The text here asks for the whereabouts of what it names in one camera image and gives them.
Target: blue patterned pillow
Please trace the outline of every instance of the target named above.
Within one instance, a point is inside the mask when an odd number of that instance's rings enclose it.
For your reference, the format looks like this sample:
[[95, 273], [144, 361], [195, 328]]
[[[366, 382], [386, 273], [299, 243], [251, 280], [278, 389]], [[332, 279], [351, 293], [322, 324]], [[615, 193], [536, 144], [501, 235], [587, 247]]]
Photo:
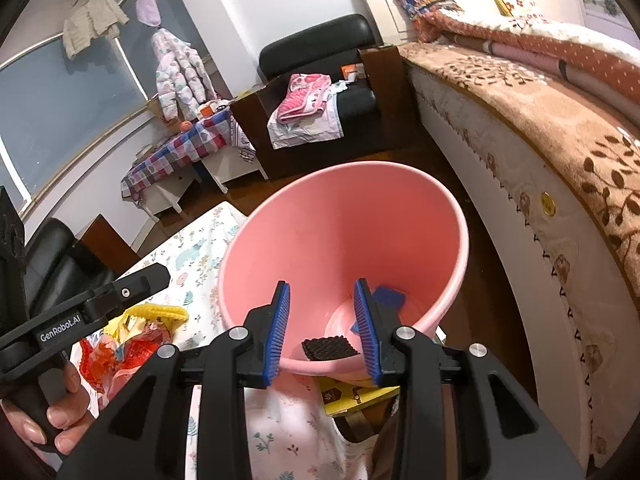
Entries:
[[412, 20], [438, 9], [462, 12], [462, 8], [455, 0], [398, 0], [398, 2]]

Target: beige blanket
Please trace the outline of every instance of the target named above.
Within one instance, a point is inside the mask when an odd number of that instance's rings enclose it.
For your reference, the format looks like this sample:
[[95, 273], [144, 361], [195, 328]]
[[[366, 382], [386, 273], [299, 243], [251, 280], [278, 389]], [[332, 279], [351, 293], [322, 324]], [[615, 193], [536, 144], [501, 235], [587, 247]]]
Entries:
[[615, 110], [545, 73], [453, 45], [399, 47], [519, 134], [562, 178], [607, 241], [640, 305], [640, 132]]

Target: black sponge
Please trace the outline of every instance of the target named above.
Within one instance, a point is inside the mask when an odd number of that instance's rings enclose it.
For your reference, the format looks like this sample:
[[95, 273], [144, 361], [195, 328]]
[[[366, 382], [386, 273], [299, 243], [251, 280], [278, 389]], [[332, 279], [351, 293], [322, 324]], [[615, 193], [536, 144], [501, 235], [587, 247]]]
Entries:
[[302, 342], [302, 349], [310, 361], [333, 361], [360, 353], [350, 345], [349, 340], [343, 335], [305, 339]]

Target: beige sweater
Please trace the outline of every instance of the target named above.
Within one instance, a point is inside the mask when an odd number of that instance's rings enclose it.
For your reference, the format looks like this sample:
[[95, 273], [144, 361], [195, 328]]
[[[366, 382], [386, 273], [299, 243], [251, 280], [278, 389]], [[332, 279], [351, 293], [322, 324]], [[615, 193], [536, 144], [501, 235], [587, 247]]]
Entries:
[[124, 25], [128, 21], [115, 0], [88, 0], [84, 5], [75, 6], [62, 29], [67, 57], [75, 58], [78, 52], [91, 44], [92, 39], [99, 36], [117, 38], [120, 30], [116, 23]]

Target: silver screw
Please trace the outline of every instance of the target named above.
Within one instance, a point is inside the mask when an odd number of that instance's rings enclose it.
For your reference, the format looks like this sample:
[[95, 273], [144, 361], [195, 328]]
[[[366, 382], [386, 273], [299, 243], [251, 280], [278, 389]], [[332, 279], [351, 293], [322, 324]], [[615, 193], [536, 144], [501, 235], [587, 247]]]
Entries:
[[396, 329], [396, 335], [400, 339], [413, 339], [415, 337], [415, 330], [410, 326], [401, 326]]
[[469, 347], [469, 351], [471, 352], [471, 355], [474, 355], [476, 357], [484, 357], [486, 355], [487, 349], [483, 344], [473, 343]]
[[231, 330], [229, 330], [229, 337], [231, 339], [235, 339], [236, 341], [242, 341], [245, 337], [249, 335], [249, 331], [244, 326], [235, 326]]
[[161, 357], [162, 359], [168, 359], [169, 357], [172, 357], [174, 354], [175, 354], [175, 346], [173, 345], [162, 345], [158, 349], [158, 357]]

